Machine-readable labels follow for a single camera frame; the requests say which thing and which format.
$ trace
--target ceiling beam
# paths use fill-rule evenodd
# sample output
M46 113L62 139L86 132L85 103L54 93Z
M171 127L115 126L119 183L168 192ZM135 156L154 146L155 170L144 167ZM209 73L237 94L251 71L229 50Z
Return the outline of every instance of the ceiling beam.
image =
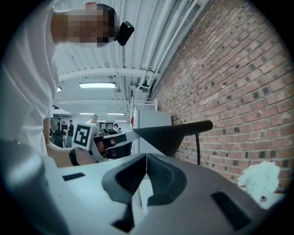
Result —
M75 101L56 101L54 105L78 105L78 104L118 104L128 105L129 101L126 100L75 100Z
M134 69L134 68L92 68L92 69L85 69L80 71L75 71L63 75L59 75L60 81L67 81L74 78L81 78L81 77L90 77L90 76L111 76L116 75L118 76L129 76L129 77L142 77L144 69ZM151 76L153 72L147 71L147 76Z

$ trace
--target black camera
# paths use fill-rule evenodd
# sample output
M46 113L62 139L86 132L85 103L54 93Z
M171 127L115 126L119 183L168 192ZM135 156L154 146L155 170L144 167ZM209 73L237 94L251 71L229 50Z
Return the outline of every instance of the black camera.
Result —
M119 34L114 39L114 41L117 41L121 46L124 46L129 40L132 33L134 32L134 30L135 29L130 22L122 22L122 24L119 27Z

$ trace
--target gray plastic surface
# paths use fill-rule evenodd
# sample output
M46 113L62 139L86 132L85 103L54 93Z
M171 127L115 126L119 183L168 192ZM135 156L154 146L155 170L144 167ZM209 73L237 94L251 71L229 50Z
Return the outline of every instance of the gray plastic surface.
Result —
M1 176L7 190L42 234L126 234L111 225L122 218L126 205L112 201L101 180L110 169L138 155L57 169L53 159L39 156L27 146L1 140L0 150L4 154L0 159ZM131 230L131 235L234 234L232 225L211 197L218 191L225 192L253 221L238 234L246 234L247 227L252 227L264 214L247 193L217 172L154 156L184 172L187 185L171 203L149 206L148 214ZM62 178L80 172L85 176L66 182Z

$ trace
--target hand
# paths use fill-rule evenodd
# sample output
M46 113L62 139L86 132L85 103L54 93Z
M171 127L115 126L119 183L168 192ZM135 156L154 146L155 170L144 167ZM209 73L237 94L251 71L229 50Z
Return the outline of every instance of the hand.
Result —
M115 141L114 141L114 139L110 139L110 143L112 144L112 145L115 145ZM97 143L96 143L96 147L97 147L97 149L98 149L98 151L102 154L102 153L104 153L104 151L105 151L105 147L104 147L104 144L103 144L103 141L101 140L101 141L98 141Z
M74 151L76 155L76 159L79 165L88 165L96 163L94 159L91 157L90 153L81 148L76 148Z

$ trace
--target ceiling light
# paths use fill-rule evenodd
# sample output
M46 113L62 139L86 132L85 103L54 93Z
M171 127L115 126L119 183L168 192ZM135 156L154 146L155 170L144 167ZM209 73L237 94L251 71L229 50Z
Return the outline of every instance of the ceiling light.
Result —
M124 113L114 113L114 112L108 112L108 115L124 115Z
M116 88L116 83L99 82L99 83L80 83L81 88Z

